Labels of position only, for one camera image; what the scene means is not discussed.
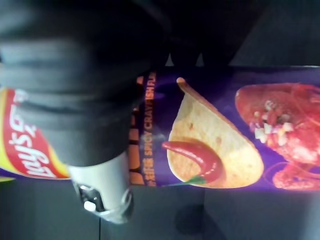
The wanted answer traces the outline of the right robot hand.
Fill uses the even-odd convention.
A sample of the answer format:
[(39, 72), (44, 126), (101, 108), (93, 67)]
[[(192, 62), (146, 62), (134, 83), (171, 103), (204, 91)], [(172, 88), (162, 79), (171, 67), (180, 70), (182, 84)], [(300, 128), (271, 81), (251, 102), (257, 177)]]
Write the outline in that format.
[(114, 224), (133, 209), (128, 147), (136, 78), (163, 47), (223, 30), (232, 0), (3, 0), (0, 83), (66, 164), (83, 207)]

